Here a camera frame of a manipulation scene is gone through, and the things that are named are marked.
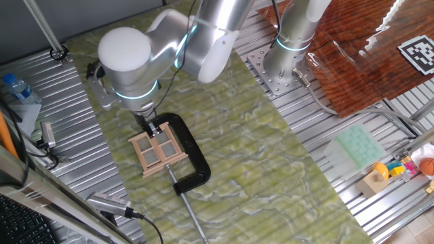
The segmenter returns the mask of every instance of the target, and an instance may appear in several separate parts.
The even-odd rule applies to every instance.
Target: black cable
[[[133,212],[133,213],[132,213],[132,217],[134,217],[134,218],[140,218],[141,220],[145,220],[145,221],[148,222],[152,227],[154,227],[154,229],[155,229],[155,230],[157,231],[157,233],[158,233],[158,236],[159,236],[159,238],[160,238],[161,244],[164,244],[163,237],[161,236],[160,230],[157,228],[157,226],[156,226],[154,223],[152,223],[152,221],[148,220],[144,215],[142,215],[142,214],[140,214],[140,213],[136,213],[136,212]]]
[[[190,7],[190,11],[189,14],[187,16],[187,18],[190,18],[191,12],[193,11],[193,7],[195,6],[196,0],[193,1],[193,3],[191,4]],[[189,35],[190,35],[190,19],[187,22],[187,31],[185,33],[186,37],[185,37],[185,44],[184,44],[184,55],[182,57],[182,64],[181,66],[178,68],[178,70],[174,73],[174,75],[172,76],[171,80],[170,80],[170,84],[169,87],[167,88],[167,90],[165,91],[162,99],[160,100],[160,102],[154,107],[154,111],[157,110],[158,106],[160,106],[160,104],[163,102],[164,98],[167,96],[167,93],[169,92],[170,88],[172,87],[173,83],[174,83],[174,79],[176,74],[178,74],[178,72],[182,69],[182,67],[184,66],[185,63],[185,55],[186,55],[186,51],[187,51],[187,44],[189,42]]]
[[[274,15],[276,16],[276,20],[277,20],[277,33],[276,33],[276,37],[277,37],[277,36],[279,35],[279,33],[280,33],[280,14],[279,14],[279,7],[277,7],[276,0],[271,0],[271,3],[273,4]]]
[[[46,155],[37,155],[35,153],[31,153],[31,152],[27,152],[29,155],[32,155],[34,157],[39,157],[39,158],[44,158],[44,157],[49,157],[53,162],[54,165],[51,166],[50,168],[48,168],[48,170],[52,170],[54,168],[56,168],[59,165],[59,158],[56,155],[50,154],[50,152],[47,150],[47,154]]]
[[[49,157],[51,160],[54,161],[54,165],[52,167],[48,168],[48,170],[55,169],[57,167],[57,165],[59,165],[59,158],[56,155],[50,155]]]
[[[46,155],[37,155],[37,154],[35,154],[35,153],[32,153],[32,152],[27,152],[29,155],[31,155],[31,156],[34,156],[34,157],[41,157],[41,158],[43,158],[43,157],[49,157],[50,156],[50,152],[48,152],[47,151],[47,154]]]
[[[0,103],[4,108],[6,108],[7,112],[9,113],[11,120],[14,123],[15,129],[18,133],[18,137],[20,139],[21,152],[22,152],[20,159],[23,160],[24,164],[25,164],[24,175],[23,175],[22,180],[21,180],[21,185],[22,185],[21,187],[25,187],[27,177],[28,177],[28,154],[26,153],[27,152],[26,144],[25,144],[24,139],[22,137],[21,130],[18,127],[18,123],[15,120],[14,112],[12,111],[12,109],[6,104],[6,102],[2,98],[0,98]]]
[[[274,45],[276,44],[277,38],[279,38],[279,35],[280,35],[280,24],[281,23],[280,23],[279,8],[277,7],[276,0],[271,0],[271,3],[273,4],[274,15],[276,16],[276,20],[277,20],[277,32],[276,32],[276,35],[274,35],[273,42],[271,42],[271,45],[270,45],[270,48],[273,48]]]
[[[384,104],[386,104],[386,106],[390,109],[390,110],[392,110],[392,111],[394,111],[393,110],[393,108],[387,103],[387,102],[384,102]],[[398,117],[398,119],[399,119],[399,121],[401,121],[401,123],[412,133],[412,134],[414,134],[415,136],[416,136],[416,138],[419,136],[415,131],[414,131],[414,129],[412,129],[409,125],[407,125],[407,123],[406,122],[404,122],[404,120],[403,119],[401,119],[401,118],[399,118]]]

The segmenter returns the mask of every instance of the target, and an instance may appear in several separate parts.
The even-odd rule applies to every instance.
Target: wooden block
[[[366,198],[373,197],[389,185],[389,181],[384,178],[376,169],[360,180],[356,187],[365,195]]]

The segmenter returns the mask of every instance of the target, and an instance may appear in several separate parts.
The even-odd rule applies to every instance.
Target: plastic bottle
[[[41,98],[22,79],[17,79],[15,75],[9,73],[3,77],[3,81],[6,83],[9,93],[22,104],[41,104]]]

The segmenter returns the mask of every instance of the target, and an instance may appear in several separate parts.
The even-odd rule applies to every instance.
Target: small wooden window frame
[[[158,172],[164,168],[167,164],[174,164],[178,162],[179,160],[185,159],[188,157],[188,155],[185,152],[181,151],[181,148],[179,147],[172,131],[169,128],[169,123],[165,122],[162,123],[160,126],[160,129],[164,131],[169,138],[166,142],[163,142],[161,144],[158,143],[157,139],[155,137],[149,138],[148,134],[146,132],[138,134],[137,136],[134,136],[133,138],[130,138],[128,142],[131,142],[133,144],[134,150],[136,150],[138,159],[140,160],[140,163],[143,167],[143,178],[150,176],[151,174]],[[137,141],[146,138],[149,143],[151,144],[151,147],[141,151]],[[176,153],[173,155],[170,155],[169,157],[166,157],[162,146],[172,143],[173,147],[175,148]],[[144,159],[143,154],[153,150],[155,155],[157,156],[157,160],[155,162],[146,162]]]

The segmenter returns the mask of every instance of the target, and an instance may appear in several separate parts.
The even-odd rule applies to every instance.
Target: keyboard
[[[56,244],[50,223],[39,213],[0,195],[0,239],[5,244]]]

